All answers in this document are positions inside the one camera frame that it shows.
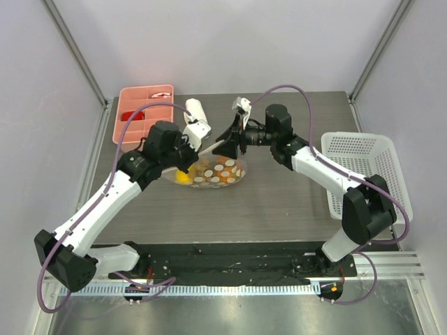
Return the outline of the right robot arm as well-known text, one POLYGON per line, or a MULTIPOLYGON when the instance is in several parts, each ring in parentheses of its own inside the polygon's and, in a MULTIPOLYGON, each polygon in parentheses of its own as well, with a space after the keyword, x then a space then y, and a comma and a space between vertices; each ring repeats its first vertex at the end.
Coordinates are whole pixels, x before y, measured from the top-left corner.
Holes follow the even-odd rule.
POLYGON ((290 171, 303 174, 340 199, 342 226, 316 249, 315 265, 325 276, 334 274, 343 259, 371 242, 397 220, 395 205, 383 177, 355 174, 321 155, 308 141, 294 133, 291 116, 284 105, 265 110, 263 124, 251 119, 251 104, 238 99, 235 118, 217 138, 213 154, 236 159, 249 146, 269 147, 273 159, 290 171))

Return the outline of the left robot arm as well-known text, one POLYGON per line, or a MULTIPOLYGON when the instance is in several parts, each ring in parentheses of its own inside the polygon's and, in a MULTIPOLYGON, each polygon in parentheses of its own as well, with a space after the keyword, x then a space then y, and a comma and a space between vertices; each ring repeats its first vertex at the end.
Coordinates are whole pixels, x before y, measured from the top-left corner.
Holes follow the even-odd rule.
POLYGON ((126 271, 142 278, 149 262, 130 242, 115 247, 93 248, 97 236, 133 198, 140 195, 162 172, 177 168, 187 172, 198 160, 202 141, 211 128, 194 121, 183 131, 168 121, 149 130, 141 149, 122 154, 104 185, 54 232, 41 230, 34 243, 42 265, 70 292, 83 289, 97 276, 126 271))

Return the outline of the rolled white towel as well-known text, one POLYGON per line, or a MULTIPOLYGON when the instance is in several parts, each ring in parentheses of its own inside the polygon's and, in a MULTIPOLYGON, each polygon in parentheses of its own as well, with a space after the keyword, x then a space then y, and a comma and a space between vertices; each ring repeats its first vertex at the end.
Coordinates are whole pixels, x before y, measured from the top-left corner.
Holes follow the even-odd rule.
POLYGON ((185 108, 189 111, 189 114, 184 114, 184 121, 186 125, 200 122, 206 126, 209 126, 202 103, 198 99, 187 99, 185 102, 185 108))

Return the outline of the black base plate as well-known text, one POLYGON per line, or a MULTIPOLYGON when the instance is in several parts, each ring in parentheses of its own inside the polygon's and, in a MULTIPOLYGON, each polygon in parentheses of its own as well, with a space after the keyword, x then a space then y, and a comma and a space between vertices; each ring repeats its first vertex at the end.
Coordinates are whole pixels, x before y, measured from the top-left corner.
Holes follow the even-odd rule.
POLYGON ((211 244, 139 244, 137 265, 125 276, 185 286, 306 285, 313 278, 357 275, 353 256, 330 265, 319 242, 275 241, 211 244))

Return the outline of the aluminium rail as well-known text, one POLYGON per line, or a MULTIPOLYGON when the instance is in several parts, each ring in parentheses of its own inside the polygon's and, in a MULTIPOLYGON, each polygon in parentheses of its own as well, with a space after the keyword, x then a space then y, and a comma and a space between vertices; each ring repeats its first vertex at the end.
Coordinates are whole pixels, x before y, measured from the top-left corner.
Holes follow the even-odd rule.
MULTIPOLYGON (((377 279, 389 280, 422 280, 425 278, 423 269, 415 253, 404 252, 402 255, 392 255, 386 252, 380 256, 370 252, 369 257, 374 262, 377 279)), ((161 292, 164 297, 223 297, 223 296, 268 296, 268 295, 319 295, 321 290, 330 287, 331 278, 320 277, 307 285, 240 285, 240 286, 206 286, 206 285, 171 285, 167 288, 159 286, 144 289, 135 288, 123 280, 94 281, 82 290, 73 293, 72 297, 113 297, 123 296, 137 300, 161 292)))

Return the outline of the pink compartment tray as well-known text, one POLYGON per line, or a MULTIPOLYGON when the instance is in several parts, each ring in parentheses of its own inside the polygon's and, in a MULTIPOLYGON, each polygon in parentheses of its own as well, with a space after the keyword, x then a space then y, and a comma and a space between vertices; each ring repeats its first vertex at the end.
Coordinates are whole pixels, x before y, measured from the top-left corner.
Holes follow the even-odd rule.
MULTIPOLYGON (((143 105, 173 102, 174 87, 170 84, 123 88, 119 94, 112 141, 118 144, 129 117, 143 105)), ((147 136, 150 128, 157 121, 173 122, 173 113, 173 107, 165 105, 146 108, 137 113, 126 130, 120 148, 121 152, 135 149, 139 145, 140 139, 147 136)))

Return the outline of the yellow fake pear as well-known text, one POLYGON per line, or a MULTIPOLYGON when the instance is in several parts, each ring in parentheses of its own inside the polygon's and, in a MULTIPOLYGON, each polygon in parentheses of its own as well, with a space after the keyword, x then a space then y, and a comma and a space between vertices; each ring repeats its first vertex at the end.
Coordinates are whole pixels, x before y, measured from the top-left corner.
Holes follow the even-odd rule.
POLYGON ((177 170, 175 173, 175 182, 181 185, 191 185, 193 183, 193 179, 181 170, 177 170))

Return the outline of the white perforated basket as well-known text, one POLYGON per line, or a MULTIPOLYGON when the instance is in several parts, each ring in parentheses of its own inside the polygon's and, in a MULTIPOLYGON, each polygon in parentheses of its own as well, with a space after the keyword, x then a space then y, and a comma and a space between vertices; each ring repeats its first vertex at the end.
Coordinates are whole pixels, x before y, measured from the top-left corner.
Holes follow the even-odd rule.
POLYGON ((328 132, 321 137, 322 154, 344 168, 386 180, 390 195, 404 208, 409 220, 413 210, 393 141, 371 133, 328 132))

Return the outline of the red white item in tray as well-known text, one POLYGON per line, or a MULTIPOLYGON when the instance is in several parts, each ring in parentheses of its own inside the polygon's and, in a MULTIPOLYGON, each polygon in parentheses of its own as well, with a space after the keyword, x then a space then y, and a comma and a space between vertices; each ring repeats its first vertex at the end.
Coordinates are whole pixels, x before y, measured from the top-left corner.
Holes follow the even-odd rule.
POLYGON ((171 97, 171 95, 172 94, 170 92, 157 92, 157 93, 152 94, 150 96, 150 98, 153 98, 153 99, 155 99, 155 98, 169 98, 169 97, 171 97))

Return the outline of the polka dot zip top bag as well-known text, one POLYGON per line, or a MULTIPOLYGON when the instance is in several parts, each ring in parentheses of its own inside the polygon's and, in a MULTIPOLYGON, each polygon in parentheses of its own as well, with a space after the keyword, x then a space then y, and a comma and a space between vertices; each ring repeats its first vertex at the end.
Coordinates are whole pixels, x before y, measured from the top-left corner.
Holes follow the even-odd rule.
POLYGON ((212 150, 219 142, 203 149, 198 154, 198 160, 193 163, 187 174, 193 179, 191 185, 181 185, 175 182, 175 167, 162 172, 162 177, 174 184, 192 188, 223 188, 241 181, 247 173, 247 164, 240 158, 231 159, 214 155, 212 150))

